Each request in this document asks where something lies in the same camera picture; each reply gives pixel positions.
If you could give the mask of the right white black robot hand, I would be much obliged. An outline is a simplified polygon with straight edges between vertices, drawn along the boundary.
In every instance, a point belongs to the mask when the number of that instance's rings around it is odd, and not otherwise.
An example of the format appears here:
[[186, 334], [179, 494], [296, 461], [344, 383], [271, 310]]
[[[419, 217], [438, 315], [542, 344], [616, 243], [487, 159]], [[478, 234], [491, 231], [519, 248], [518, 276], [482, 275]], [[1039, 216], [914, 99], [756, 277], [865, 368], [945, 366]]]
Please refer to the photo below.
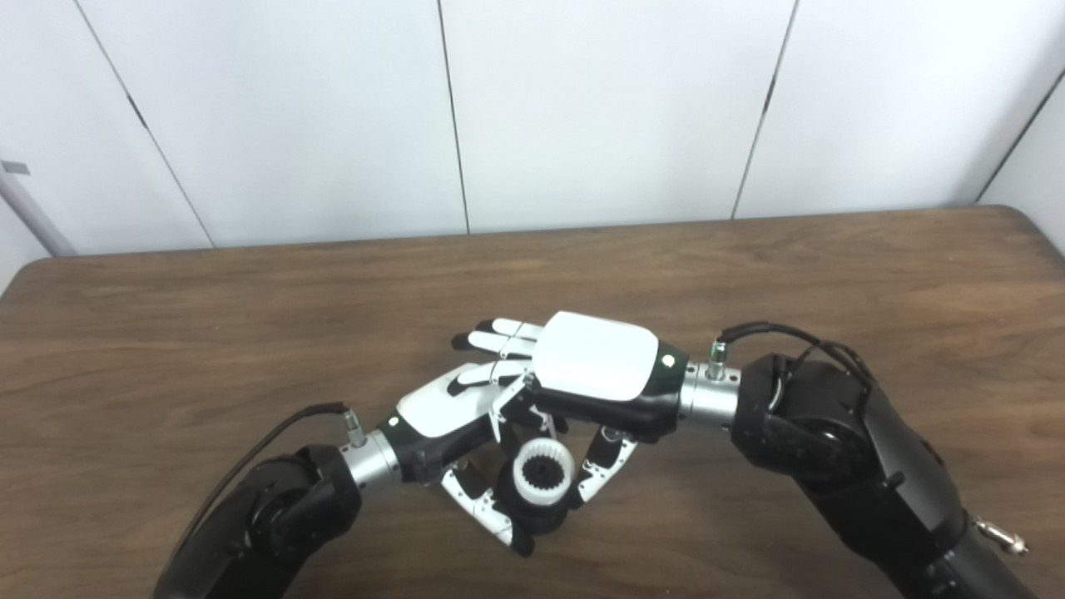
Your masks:
[[570, 508], [596, 496], [636, 446], [677, 428], [690, 358], [641, 326], [569, 311], [544, 325], [495, 318], [457, 334], [452, 346], [495, 356], [460, 373], [448, 391], [496, 387], [489, 409], [496, 440], [526, 412], [548, 428], [570, 418], [599, 426], [567, 493]]

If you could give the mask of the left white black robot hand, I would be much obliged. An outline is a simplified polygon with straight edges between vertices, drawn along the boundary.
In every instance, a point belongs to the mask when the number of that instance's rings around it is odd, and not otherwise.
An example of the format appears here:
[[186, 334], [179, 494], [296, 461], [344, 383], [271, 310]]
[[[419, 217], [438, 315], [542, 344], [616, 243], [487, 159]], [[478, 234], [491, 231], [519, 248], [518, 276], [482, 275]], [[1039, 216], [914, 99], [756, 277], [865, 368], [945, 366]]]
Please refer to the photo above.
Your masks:
[[460, 365], [404, 395], [379, 425], [405, 483], [439, 485], [489, 534], [521, 557], [567, 518], [576, 463], [560, 418], [514, 399], [517, 417], [493, 430], [491, 386], [463, 388]]

